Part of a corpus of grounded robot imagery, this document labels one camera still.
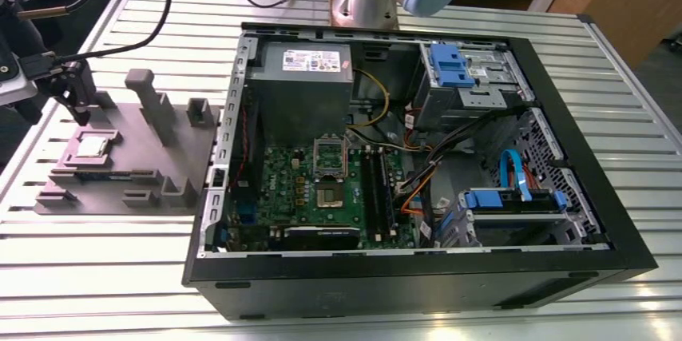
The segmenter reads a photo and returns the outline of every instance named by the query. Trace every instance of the chip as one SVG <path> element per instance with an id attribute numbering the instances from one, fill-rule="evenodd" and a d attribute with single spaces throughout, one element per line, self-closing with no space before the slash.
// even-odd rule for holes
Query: chip
<path id="1" fill-rule="evenodd" d="M 344 183 L 320 183 L 317 190 L 318 208 L 344 207 Z"/>

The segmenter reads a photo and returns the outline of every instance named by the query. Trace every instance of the aluminum workbench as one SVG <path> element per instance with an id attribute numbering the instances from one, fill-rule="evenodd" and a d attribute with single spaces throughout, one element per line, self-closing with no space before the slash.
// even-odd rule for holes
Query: aluminum workbench
<path id="1" fill-rule="evenodd" d="M 142 40 L 163 0 L 111 0 L 83 50 Z M 117 102 L 131 68 L 173 102 L 224 105 L 241 23 L 326 25 L 328 0 L 261 10 L 245 0 L 174 0 L 151 46 L 93 59 Z M 39 216 L 35 196 L 77 124 L 50 101 L 0 178 L 0 337 L 87 339 L 675 339 L 682 334 L 682 140 L 604 38 L 576 16 L 448 8 L 402 13 L 404 30 L 529 38 L 605 167 L 660 269 L 537 310 L 229 323 L 181 285 L 190 216 Z"/>

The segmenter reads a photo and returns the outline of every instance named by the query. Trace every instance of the gray 3d printed holder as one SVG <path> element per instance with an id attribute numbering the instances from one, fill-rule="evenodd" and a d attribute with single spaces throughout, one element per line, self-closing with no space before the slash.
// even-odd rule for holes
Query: gray 3d printed holder
<path id="1" fill-rule="evenodd" d="M 206 99 L 171 105 L 154 73 L 133 69 L 126 86 L 141 104 L 99 91 L 37 197 L 39 214 L 190 215 L 205 185 L 220 108 Z"/>

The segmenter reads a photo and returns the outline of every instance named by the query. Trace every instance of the motherboard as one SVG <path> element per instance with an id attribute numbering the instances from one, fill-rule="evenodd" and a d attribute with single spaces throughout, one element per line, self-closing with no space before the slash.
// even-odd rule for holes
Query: motherboard
<path id="1" fill-rule="evenodd" d="M 320 247 L 324 237 L 324 248 L 414 248 L 413 217 L 401 216 L 392 201 L 405 179 L 401 156 L 369 146 L 350 149 L 344 140 L 326 138 L 310 147 L 269 146 L 261 198 L 257 204 L 236 203 L 241 225 L 230 236 L 242 250 Z"/>

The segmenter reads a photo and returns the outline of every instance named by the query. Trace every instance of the ram slot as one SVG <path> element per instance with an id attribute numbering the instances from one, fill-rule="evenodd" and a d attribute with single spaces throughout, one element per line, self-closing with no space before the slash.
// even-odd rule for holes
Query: ram slot
<path id="1" fill-rule="evenodd" d="M 365 219 L 368 238 L 384 241 L 389 238 L 389 220 L 386 217 L 388 200 L 382 177 L 382 155 L 366 151 L 362 155 L 362 197 L 365 202 Z"/>

